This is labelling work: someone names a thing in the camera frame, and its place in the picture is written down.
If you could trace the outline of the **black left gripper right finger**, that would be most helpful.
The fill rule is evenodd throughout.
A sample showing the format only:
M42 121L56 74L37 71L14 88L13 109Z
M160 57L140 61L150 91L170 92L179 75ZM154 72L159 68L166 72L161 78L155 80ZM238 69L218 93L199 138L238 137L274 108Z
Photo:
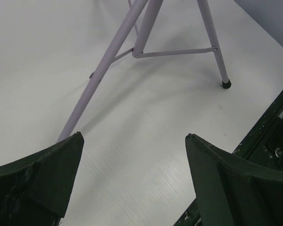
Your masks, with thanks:
M283 172L189 134L185 147L202 224L283 226Z

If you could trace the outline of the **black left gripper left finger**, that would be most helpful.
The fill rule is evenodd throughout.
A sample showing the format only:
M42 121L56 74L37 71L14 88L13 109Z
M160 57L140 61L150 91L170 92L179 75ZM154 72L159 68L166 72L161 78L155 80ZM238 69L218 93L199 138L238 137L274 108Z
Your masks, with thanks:
M81 132L0 166L0 226L58 226L83 152Z

